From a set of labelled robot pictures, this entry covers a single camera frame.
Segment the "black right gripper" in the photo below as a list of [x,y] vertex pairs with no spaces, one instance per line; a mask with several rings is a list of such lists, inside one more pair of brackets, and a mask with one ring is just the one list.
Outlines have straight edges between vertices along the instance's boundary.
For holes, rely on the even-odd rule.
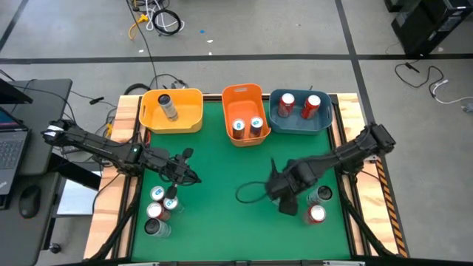
[[318,160],[290,160],[286,169],[279,172],[273,158],[270,159],[271,171],[265,183],[265,191],[270,200],[279,199],[278,211],[295,216],[298,214],[296,196],[313,187],[319,180]]

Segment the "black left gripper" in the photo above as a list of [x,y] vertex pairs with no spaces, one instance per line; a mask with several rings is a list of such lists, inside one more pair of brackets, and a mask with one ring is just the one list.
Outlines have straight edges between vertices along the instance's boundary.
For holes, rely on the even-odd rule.
[[[160,179],[168,183],[182,183],[183,185],[193,185],[201,183],[202,180],[195,172],[189,172],[186,164],[179,163],[176,155],[170,157],[169,151],[162,148],[146,149],[146,168],[158,173]],[[166,189],[165,198],[174,199],[177,196],[178,184],[173,184]]]

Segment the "silver blue Red Bull can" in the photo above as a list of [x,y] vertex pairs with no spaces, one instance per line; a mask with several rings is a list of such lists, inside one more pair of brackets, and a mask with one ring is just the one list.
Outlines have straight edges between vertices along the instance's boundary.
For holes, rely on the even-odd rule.
[[250,138],[259,137],[261,135],[263,125],[264,125],[264,121],[261,117],[252,117],[249,137]]
[[232,122],[232,137],[236,140],[241,140],[245,136],[245,121],[241,118],[235,119]]
[[163,207],[168,211],[173,211],[176,213],[181,213],[185,209],[184,205],[181,203],[178,197],[174,198],[165,198],[163,200]]
[[159,202],[165,198],[166,190],[164,187],[157,185],[150,190],[150,197],[153,201]]

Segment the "red Fanta soda can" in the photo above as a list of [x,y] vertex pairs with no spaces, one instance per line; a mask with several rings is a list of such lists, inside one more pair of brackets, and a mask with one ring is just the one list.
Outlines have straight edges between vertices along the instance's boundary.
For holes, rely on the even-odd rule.
[[146,214],[148,218],[158,219],[164,222],[171,218],[170,211],[164,208],[159,202],[150,203],[146,208]]
[[302,118],[309,120],[315,116],[321,105],[321,98],[317,95],[310,95],[304,102],[304,107],[301,112]]
[[289,117],[295,105],[295,97],[291,93],[284,93],[279,99],[278,116]]
[[308,225],[321,223],[325,221],[327,213],[323,206],[313,205],[304,213],[304,222]]

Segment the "yellow plastic bin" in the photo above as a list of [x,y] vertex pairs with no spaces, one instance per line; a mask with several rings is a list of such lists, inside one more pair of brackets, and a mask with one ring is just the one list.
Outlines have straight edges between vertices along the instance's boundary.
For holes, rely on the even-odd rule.
[[[176,121],[170,121],[161,109],[158,98],[168,94],[178,113]],[[155,89],[146,92],[140,104],[140,123],[155,134],[195,133],[203,124],[203,94],[191,89]]]

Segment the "dark teal plastic bin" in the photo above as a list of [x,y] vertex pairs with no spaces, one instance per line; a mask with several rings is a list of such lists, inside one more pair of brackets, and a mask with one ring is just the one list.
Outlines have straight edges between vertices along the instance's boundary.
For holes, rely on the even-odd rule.
[[[279,102],[283,94],[292,94],[295,98],[293,110],[288,117],[278,114]],[[319,109],[310,119],[302,117],[305,101],[315,95],[321,99]],[[285,134],[316,135],[331,127],[333,121],[332,101],[325,92],[301,89],[276,89],[269,97],[269,124],[274,132]]]

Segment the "orange plastic bin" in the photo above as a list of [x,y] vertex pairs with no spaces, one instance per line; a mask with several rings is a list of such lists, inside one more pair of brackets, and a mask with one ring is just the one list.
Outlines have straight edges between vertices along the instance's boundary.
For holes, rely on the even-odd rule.
[[[265,107],[262,100],[262,88],[255,83],[231,85],[222,91],[222,107],[225,129],[233,145],[237,147],[256,146],[270,134]],[[249,131],[252,117],[261,117],[264,121],[259,137],[250,138]],[[245,136],[241,140],[232,137],[232,122],[241,118],[245,121]]]

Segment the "plywood side board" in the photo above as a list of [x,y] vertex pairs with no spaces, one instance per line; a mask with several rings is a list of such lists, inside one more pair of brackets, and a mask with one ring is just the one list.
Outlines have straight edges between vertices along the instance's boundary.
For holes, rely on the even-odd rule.
[[[358,102],[356,93],[338,93],[330,96],[332,99],[333,123],[332,136],[337,146],[353,140],[365,126],[362,108]],[[364,162],[364,168],[357,177],[341,175],[341,180],[346,191],[347,198],[353,204],[360,216],[364,219],[376,238],[383,246],[392,253],[398,254],[392,227],[389,222],[384,195],[381,190],[380,180],[375,167],[375,161],[380,157],[374,157]],[[391,195],[395,202],[396,214],[401,224],[401,218],[395,201],[392,182],[389,176],[387,162],[382,160]]]
[[[140,96],[120,96],[111,133],[113,141],[124,142],[132,137],[135,125],[138,123],[139,108]],[[84,251],[85,259],[96,254],[108,239],[130,206],[136,185],[137,179],[135,177],[127,178],[125,175],[117,173],[113,166],[103,170],[99,186],[102,192],[95,200],[95,211],[92,215],[92,223]]]

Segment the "white flat sheet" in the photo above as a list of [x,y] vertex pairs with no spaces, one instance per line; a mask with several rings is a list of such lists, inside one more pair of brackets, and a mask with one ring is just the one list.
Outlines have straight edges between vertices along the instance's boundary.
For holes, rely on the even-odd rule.
[[97,191],[66,180],[56,213],[62,216],[92,215],[92,204]]

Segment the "yellow black hazard tape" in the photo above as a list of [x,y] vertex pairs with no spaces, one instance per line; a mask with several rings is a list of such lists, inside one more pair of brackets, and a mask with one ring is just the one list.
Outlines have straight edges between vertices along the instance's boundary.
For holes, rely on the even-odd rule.
[[409,257],[409,253],[407,250],[406,243],[404,241],[404,234],[401,230],[401,224],[398,220],[398,215],[396,214],[395,202],[389,189],[387,174],[384,170],[384,166],[380,158],[375,161],[375,167],[378,174],[378,178],[380,180],[381,190],[384,195],[384,201],[387,207],[389,222],[392,227],[392,232],[394,235],[396,247],[398,249],[398,254],[402,257],[407,258]]

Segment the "black computer mouse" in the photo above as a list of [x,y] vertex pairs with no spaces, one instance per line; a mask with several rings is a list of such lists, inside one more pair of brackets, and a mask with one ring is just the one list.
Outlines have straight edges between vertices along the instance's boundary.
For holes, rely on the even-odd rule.
[[41,204],[41,188],[31,185],[21,192],[18,201],[18,210],[24,219],[33,218],[38,212]]

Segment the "grey office desk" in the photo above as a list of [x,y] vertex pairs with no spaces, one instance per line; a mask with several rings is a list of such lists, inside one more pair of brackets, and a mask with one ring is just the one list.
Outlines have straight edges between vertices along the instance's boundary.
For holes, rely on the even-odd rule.
[[[55,157],[52,146],[41,136],[51,120],[62,117],[72,87],[70,79],[16,81],[15,86],[26,87],[32,103],[8,106],[7,111],[24,122],[30,129],[22,152],[19,169],[12,182],[7,206],[0,207],[0,266],[33,266],[44,246],[44,237],[50,225],[52,207],[61,181],[58,172],[48,166]],[[19,200],[24,189],[40,188],[38,213],[29,219],[20,215]]]

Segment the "black laptop computer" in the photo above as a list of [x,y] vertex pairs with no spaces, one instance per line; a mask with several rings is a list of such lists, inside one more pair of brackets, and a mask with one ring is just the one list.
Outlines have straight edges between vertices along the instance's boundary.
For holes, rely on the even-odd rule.
[[0,196],[8,195],[30,130],[0,107]]

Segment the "black laptop lid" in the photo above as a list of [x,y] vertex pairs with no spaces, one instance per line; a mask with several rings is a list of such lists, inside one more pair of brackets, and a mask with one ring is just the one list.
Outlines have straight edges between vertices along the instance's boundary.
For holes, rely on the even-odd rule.
[[33,99],[0,78],[0,104],[26,104]]

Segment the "black computer tower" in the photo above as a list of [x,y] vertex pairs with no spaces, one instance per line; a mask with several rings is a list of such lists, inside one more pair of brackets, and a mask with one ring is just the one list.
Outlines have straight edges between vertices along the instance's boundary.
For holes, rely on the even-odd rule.
[[401,48],[405,55],[469,54],[473,41],[473,0],[383,0],[393,14],[397,38],[384,53]]

